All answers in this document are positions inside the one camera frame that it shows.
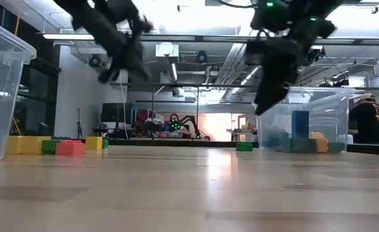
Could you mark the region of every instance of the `blue block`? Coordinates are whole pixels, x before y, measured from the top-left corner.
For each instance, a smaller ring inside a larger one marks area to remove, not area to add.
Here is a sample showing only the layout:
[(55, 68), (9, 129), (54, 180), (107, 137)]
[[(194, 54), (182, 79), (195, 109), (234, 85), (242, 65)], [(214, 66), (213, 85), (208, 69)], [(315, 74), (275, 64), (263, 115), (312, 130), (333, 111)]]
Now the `blue block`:
[(310, 134), (310, 113), (308, 111), (293, 111), (291, 114), (291, 137), (293, 139), (308, 139)]

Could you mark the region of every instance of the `wooden floor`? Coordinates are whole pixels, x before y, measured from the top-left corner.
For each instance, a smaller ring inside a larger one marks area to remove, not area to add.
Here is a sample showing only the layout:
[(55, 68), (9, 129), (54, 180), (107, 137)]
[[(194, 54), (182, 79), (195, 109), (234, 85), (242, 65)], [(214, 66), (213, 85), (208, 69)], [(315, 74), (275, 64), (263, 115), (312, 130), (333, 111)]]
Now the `wooden floor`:
[(7, 156), (0, 231), (379, 232), (379, 155), (125, 146)]

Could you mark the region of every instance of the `black shirt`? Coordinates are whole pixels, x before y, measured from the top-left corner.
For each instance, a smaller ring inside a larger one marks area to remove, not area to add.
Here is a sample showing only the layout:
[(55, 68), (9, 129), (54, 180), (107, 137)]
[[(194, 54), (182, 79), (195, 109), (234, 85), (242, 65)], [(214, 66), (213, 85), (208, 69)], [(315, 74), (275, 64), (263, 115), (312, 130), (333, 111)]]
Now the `black shirt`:
[(379, 144), (379, 104), (361, 103), (350, 111), (350, 121), (357, 120), (357, 141)]

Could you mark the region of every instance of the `red block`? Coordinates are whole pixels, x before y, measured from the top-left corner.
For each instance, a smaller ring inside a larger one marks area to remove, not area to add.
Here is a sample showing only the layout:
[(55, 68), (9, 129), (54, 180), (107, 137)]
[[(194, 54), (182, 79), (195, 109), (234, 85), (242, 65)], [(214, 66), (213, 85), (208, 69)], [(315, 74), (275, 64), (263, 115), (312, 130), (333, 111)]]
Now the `red block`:
[(85, 144), (80, 140), (62, 140), (56, 144), (56, 155), (84, 155)]

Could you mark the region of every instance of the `ceiling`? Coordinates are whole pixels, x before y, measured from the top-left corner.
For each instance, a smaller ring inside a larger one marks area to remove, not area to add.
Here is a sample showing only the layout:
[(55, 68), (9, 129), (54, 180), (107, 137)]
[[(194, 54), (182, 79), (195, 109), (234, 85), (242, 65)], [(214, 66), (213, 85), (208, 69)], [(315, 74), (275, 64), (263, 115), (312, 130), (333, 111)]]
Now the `ceiling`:
[[(53, 34), (59, 32), (73, 33), (70, 16), (54, 4), (52, 0), (0, 0), (0, 3), (14, 14), (21, 12), (21, 18), (37, 28), (40, 32)], [(141, 13), (155, 25), (153, 34), (170, 35), (249, 35), (249, 21), (252, 9), (236, 9), (217, 6), (214, 0), (135, 0), (134, 3)], [(233, 4), (248, 5), (249, 0), (233, 0)], [(329, 19), (338, 30), (332, 37), (377, 37), (379, 38), (379, 12), (371, 14), (371, 8), (355, 8), (343, 6), (334, 11)], [(144, 43), (144, 61), (151, 68), (153, 79), (159, 81), (159, 74), (167, 68), (168, 63), (177, 63), (179, 82), (201, 83), (205, 81), (202, 72), (208, 66), (220, 67), (220, 71), (229, 72), (228, 81), (232, 84), (241, 83), (251, 68), (243, 65), (241, 44), (231, 43), (176, 43), (182, 53), (181, 59), (155, 56), (155, 42)], [(87, 62), (93, 53), (104, 53), (91, 42), (74, 42), (71, 52), (82, 62)], [(329, 59), (321, 59), (317, 67), (307, 67), (300, 76), (300, 83), (315, 85), (325, 78), (336, 75), (339, 71), (352, 70), (352, 74), (371, 70), (371, 66), (360, 63), (374, 64), (379, 59), (379, 46), (325, 46)], [(208, 64), (196, 65), (195, 54), (204, 50), (208, 55)], [(143, 82), (140, 77), (131, 75), (133, 82)], [(259, 82), (257, 75), (252, 84)], [(142, 88), (131, 90), (146, 91)]]

